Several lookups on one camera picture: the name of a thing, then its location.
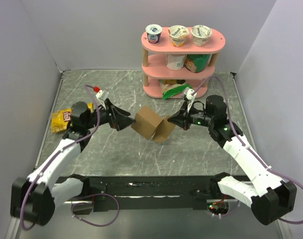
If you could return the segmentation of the brown cardboard paper box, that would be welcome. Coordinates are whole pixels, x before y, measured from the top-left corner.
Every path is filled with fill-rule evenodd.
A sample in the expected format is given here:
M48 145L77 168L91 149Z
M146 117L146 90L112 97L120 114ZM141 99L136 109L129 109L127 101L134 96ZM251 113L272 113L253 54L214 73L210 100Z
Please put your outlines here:
M143 106L136 113L131 128L146 140L152 139L156 143L163 143L175 128L175 125L168 121L169 117L162 118L150 107Z

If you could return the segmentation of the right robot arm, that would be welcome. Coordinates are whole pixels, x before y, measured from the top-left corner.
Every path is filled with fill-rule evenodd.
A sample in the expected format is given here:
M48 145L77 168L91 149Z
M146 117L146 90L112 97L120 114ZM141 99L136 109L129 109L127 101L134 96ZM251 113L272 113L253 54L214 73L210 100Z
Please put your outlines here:
M222 96L207 97L203 109L194 107L192 96L184 96L184 102L168 122L183 130L191 125L207 127L211 138L219 144L242 168L251 184L235 179L226 172L210 179L210 194L214 198L231 196L249 208L263 225L280 219L294 209L297 188L293 182L285 182L272 173L258 157L241 129L227 114L228 105Z

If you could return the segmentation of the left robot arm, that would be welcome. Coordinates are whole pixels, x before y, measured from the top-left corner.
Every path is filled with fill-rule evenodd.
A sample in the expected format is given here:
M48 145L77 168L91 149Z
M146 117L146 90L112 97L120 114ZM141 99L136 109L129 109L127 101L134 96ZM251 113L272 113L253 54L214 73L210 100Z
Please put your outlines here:
M13 182L10 215L22 222L44 226L67 200L73 197L86 200L91 194L89 177L73 174L58 183L61 173L83 152L99 126L108 124L121 131L134 122L129 112L115 106L109 99L94 110L90 110L85 102L74 103L67 130L54 152L26 178L17 178Z

